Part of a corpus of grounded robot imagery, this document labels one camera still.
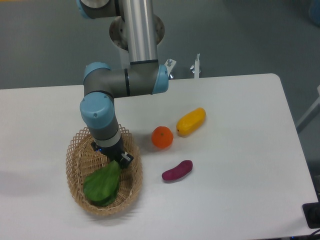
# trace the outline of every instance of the wicker basket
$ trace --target wicker basket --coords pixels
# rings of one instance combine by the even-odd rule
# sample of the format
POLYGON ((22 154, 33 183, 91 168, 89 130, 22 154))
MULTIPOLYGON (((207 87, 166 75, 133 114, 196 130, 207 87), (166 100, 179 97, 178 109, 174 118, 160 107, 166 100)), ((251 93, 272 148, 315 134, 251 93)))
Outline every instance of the wicker basket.
POLYGON ((83 193, 83 182, 86 176, 95 170, 106 166, 110 160, 91 147, 93 138, 89 129, 85 127, 77 133, 66 154, 66 177, 70 192, 74 200, 87 212, 107 216, 122 211, 128 207, 138 196, 143 179, 142 163, 139 148, 135 145, 132 134, 119 125, 123 138, 124 150, 130 153, 134 160, 120 175, 120 188, 116 200, 105 207, 91 205, 83 193))

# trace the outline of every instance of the green vegetable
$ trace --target green vegetable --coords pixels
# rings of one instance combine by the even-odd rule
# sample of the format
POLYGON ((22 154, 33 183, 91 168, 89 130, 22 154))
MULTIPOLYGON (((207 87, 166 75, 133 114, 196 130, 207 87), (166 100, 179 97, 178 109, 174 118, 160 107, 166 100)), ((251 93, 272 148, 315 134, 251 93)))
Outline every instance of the green vegetable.
POLYGON ((83 193, 96 206, 113 203, 118 194, 121 168, 116 161, 94 171, 83 183, 83 193))

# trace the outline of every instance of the toy fruit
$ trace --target toy fruit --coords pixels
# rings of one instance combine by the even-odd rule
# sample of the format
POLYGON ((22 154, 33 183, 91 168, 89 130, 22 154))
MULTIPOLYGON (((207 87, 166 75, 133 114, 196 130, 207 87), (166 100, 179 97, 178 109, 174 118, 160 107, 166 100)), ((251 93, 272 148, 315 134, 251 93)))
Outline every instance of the toy fruit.
POLYGON ((165 181, 173 181, 182 178, 191 172, 193 163, 191 160, 184 160, 178 166, 162 173, 162 179, 165 181))
POLYGON ((152 143, 160 148, 165 149, 169 147, 174 140, 174 135, 166 126, 158 126, 151 135, 152 143))
POLYGON ((85 197, 96 206, 111 204, 117 198, 120 174, 120 165, 114 160, 107 166, 94 171, 84 180, 85 197))
POLYGON ((206 111, 199 107, 183 116, 176 124, 179 135, 186 136, 197 130, 206 119, 206 111))

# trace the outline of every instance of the yellow fruit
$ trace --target yellow fruit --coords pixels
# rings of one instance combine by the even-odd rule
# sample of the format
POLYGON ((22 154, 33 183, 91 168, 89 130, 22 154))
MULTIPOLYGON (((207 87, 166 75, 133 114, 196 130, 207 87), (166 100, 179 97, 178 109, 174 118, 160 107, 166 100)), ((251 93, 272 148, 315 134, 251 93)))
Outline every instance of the yellow fruit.
POLYGON ((199 107, 183 116, 176 124, 179 135, 186 136, 197 130, 206 119, 206 111, 199 107))

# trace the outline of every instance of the robotic arm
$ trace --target robotic arm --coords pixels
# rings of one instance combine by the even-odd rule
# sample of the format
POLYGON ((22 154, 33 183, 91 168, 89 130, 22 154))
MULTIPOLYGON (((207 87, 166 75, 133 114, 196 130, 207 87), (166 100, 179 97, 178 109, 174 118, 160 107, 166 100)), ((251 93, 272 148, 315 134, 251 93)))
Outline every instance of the robotic arm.
POLYGON ((120 16, 125 21, 130 68, 113 70, 102 62, 84 71, 83 121, 94 142, 92 147, 127 168, 133 156, 124 144, 115 115, 114 98, 164 93, 168 70, 159 65, 152 0, 77 0, 82 16, 120 16))

